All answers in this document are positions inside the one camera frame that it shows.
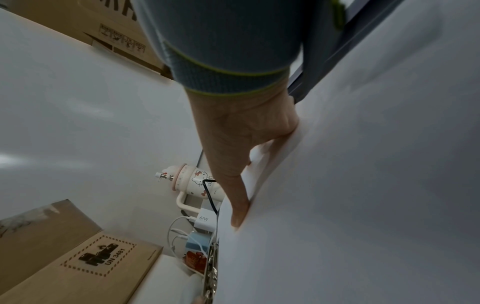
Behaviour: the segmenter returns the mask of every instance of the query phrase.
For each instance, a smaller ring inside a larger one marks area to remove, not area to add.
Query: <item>white sheet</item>
[[[480,2],[405,2],[252,152],[215,304],[478,303]]]

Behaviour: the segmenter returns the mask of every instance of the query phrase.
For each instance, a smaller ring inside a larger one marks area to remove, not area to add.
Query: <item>white surface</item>
[[[0,67],[0,218],[68,198],[168,248],[181,214],[154,174],[201,152],[180,85],[4,10]]]
[[[405,0],[252,153],[215,304],[479,302],[479,11]]]
[[[176,258],[162,254],[128,303],[178,304],[189,277],[190,274],[178,266]]]

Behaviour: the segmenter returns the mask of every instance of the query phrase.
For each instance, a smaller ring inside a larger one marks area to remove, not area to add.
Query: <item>white wall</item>
[[[181,214],[154,174],[201,153],[181,86],[4,10],[0,67],[0,218],[68,198],[166,246]]]

